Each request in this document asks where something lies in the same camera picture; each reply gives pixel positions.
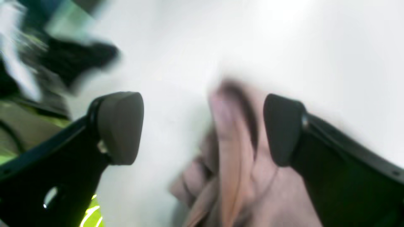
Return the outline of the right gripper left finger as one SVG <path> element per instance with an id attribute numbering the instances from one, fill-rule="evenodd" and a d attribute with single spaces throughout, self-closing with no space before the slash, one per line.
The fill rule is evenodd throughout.
<path id="1" fill-rule="evenodd" d="M 78 227 L 109 165 L 130 166 L 144 117 L 139 92 L 92 101 L 55 136 L 1 165 L 1 221 L 9 227 Z"/>

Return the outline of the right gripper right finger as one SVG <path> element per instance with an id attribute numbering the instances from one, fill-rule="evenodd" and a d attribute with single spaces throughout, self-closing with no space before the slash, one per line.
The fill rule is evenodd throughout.
<path id="1" fill-rule="evenodd" d="M 402 227 L 403 168 L 276 94 L 264 101 L 271 156 L 303 179 L 325 227 Z"/>

